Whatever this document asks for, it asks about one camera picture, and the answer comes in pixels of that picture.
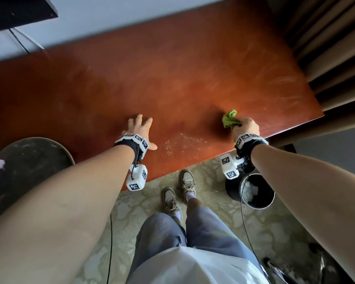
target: beige curtain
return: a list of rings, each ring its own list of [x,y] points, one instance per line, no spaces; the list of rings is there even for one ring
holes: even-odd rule
[[[284,35],[325,116],[269,139],[283,146],[355,127],[355,0],[302,0]]]

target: microfiber cloth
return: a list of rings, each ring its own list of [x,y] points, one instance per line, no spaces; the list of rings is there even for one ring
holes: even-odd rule
[[[222,123],[224,124],[224,128],[231,128],[231,131],[233,131],[233,127],[236,124],[239,124],[239,121],[236,120],[234,117],[237,114],[236,110],[231,110],[227,114],[224,114],[222,117]]]

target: forearm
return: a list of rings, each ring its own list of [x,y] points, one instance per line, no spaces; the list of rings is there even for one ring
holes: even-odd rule
[[[256,146],[251,159],[292,214],[355,280],[355,175],[267,145]]]
[[[133,160],[130,147],[111,148],[49,178],[2,215],[0,284],[74,277],[102,234]]]

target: floor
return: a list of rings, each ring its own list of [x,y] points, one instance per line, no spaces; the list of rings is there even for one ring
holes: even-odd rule
[[[198,198],[249,246],[241,217],[241,203],[226,194],[225,176],[218,161],[212,159],[190,169],[196,179]],[[125,282],[140,227],[147,217],[162,211],[161,190],[167,186],[177,188],[178,178],[179,172],[171,173],[147,183],[140,192],[120,193],[112,211],[113,251],[109,283]],[[186,207],[182,202],[180,207],[185,212]],[[283,202],[276,197],[274,203],[264,210],[243,207],[246,228],[257,258],[261,260],[269,257],[275,264],[290,272],[299,284],[317,283],[319,259],[310,252],[307,245],[313,239]],[[110,219],[100,241],[73,284],[107,283],[109,257]],[[282,283],[275,276],[272,278],[275,283]]]

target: sneaker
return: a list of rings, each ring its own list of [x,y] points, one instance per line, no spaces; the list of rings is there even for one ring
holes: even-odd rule
[[[180,182],[183,191],[183,201],[187,204],[187,200],[185,199],[187,193],[192,192],[196,196],[196,183],[194,182],[193,174],[188,169],[184,169],[180,174]]]
[[[164,204],[166,214],[173,216],[174,212],[176,211],[180,211],[181,214],[181,210],[178,207],[175,191],[172,188],[166,187],[162,191],[162,202]]]

